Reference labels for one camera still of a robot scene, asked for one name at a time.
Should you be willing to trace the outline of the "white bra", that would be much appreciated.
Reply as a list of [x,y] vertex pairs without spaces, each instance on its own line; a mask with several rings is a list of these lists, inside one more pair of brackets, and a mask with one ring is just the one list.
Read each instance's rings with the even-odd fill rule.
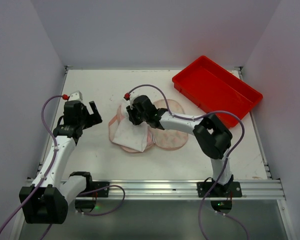
[[123,99],[117,109],[117,127],[112,129],[110,139],[114,144],[119,146],[143,152],[147,146],[148,127],[144,122],[140,125],[133,125],[129,121],[129,115],[126,110],[127,106],[130,106],[129,101]]

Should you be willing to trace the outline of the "floral fabric laundry bag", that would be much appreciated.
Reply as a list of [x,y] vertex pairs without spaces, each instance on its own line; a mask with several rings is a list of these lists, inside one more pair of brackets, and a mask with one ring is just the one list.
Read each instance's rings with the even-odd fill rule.
[[[189,137],[187,133],[178,130],[161,130],[161,129],[151,128],[147,123],[146,125],[148,127],[149,133],[152,133],[153,135],[154,145],[156,145],[161,149],[174,151],[182,148],[188,141]],[[118,125],[117,125],[117,111],[116,111],[115,116],[108,123],[108,137],[110,142],[112,142],[111,136],[113,134],[113,129],[116,128],[117,126]]]

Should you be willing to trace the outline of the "pink bra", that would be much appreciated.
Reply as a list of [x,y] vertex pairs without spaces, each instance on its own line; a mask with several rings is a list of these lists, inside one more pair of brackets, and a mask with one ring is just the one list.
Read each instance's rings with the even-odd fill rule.
[[[148,137],[147,137],[147,145],[146,145],[146,147],[145,147],[145,149],[144,149],[143,152],[145,152],[148,149],[150,149],[153,145],[154,145],[154,137],[153,137],[152,133],[150,132],[148,134]],[[127,153],[130,153],[130,154],[139,154],[139,153],[142,153],[141,151],[138,151],[138,150],[126,147],[126,146],[121,146],[121,149],[124,150]]]

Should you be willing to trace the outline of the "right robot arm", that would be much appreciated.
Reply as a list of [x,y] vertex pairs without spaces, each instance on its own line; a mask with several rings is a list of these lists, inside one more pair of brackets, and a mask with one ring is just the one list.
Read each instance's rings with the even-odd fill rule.
[[226,191],[229,188],[233,174],[228,166],[228,153],[233,135],[214,113],[203,118],[178,115],[167,108],[157,108],[146,95],[136,97],[125,110],[135,126],[147,123],[153,129],[194,136],[202,152],[210,158],[215,189]]

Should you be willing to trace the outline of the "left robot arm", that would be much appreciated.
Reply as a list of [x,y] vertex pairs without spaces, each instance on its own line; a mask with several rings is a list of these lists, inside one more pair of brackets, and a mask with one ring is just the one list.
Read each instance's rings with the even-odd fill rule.
[[71,202],[92,190],[92,176],[86,171],[75,171],[62,183],[67,162],[83,131],[102,123],[95,102],[90,101],[89,105],[92,113],[80,100],[64,103],[63,124],[57,124],[52,132],[52,145],[40,173],[19,192],[26,223],[62,224]]

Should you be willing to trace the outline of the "red plastic tray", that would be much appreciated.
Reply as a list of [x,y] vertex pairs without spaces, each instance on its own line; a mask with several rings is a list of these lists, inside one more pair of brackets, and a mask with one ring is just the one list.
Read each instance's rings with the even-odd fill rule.
[[205,113],[227,111],[243,119],[263,95],[206,56],[177,73],[174,88]]

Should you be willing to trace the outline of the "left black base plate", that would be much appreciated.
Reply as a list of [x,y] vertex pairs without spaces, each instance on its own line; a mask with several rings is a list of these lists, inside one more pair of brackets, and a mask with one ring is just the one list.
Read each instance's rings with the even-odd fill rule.
[[107,198],[109,196],[109,185],[108,181],[93,181],[90,190],[98,191],[90,193],[89,196],[93,198]]

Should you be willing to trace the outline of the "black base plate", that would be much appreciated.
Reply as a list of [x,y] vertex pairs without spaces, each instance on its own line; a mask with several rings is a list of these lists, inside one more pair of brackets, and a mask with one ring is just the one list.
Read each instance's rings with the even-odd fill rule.
[[108,181],[93,181],[90,190],[98,191],[90,193],[89,196],[93,198],[107,198],[109,196],[109,185]]
[[240,182],[234,181],[233,176],[225,185],[217,183],[214,188],[209,191],[214,182],[211,177],[205,181],[197,182],[198,197],[203,198],[207,192],[209,192],[207,195],[208,198],[241,198],[243,196]]

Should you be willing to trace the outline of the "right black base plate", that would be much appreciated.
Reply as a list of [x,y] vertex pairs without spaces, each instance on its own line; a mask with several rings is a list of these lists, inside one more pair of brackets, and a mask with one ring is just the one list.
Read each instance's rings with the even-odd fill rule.
[[197,182],[198,197],[203,198],[207,192],[209,192],[207,195],[208,198],[241,198],[243,196],[240,182],[234,181],[233,176],[225,185],[217,183],[214,188],[209,191],[214,182],[211,177],[205,181]]

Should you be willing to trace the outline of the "aluminium front rail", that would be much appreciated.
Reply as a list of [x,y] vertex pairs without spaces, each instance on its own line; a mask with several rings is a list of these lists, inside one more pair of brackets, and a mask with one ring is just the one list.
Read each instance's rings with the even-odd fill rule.
[[[197,180],[109,180],[121,186],[126,200],[200,200]],[[284,200],[285,193],[279,180],[239,180],[240,186],[225,197],[207,200]]]

